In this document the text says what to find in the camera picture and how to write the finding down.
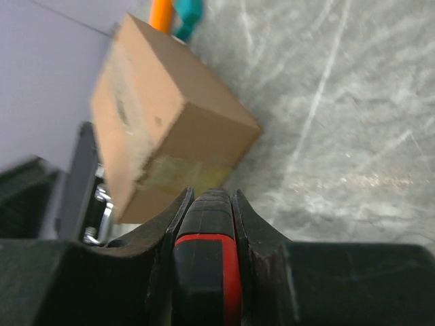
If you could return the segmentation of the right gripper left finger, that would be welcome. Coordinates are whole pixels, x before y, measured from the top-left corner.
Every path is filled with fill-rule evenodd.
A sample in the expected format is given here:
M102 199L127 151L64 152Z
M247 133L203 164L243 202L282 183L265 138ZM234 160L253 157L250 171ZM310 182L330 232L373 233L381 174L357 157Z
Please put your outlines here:
M1 241L2 325L149 325L171 282L171 254L194 191L92 247L67 240Z

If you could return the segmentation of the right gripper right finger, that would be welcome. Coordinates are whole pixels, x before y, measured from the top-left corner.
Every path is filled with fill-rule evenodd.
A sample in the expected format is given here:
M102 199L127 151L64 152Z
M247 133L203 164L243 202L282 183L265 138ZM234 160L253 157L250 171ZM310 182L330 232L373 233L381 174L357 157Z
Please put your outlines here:
M415 244L296 242L232 195L244 325L433 325L434 256Z

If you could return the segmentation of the red black utility knife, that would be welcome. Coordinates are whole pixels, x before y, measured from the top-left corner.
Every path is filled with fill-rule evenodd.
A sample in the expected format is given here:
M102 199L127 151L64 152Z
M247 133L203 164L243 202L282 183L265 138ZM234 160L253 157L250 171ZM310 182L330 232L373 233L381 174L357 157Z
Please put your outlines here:
M242 288L230 196L209 189L188 208L173 248L173 325L240 325Z

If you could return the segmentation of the brown cardboard express box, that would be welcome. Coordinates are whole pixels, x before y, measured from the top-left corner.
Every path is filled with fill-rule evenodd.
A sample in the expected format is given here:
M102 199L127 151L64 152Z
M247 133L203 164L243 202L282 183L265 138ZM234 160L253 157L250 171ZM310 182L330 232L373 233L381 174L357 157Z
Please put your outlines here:
M90 99L117 223L221 186L262 129L184 44L126 14Z

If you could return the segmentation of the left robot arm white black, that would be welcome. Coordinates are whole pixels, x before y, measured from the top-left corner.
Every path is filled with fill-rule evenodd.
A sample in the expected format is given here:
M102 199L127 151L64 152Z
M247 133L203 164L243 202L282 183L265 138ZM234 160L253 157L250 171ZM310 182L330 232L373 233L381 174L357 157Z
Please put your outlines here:
M59 169L38 156L1 171L1 237L37 238Z

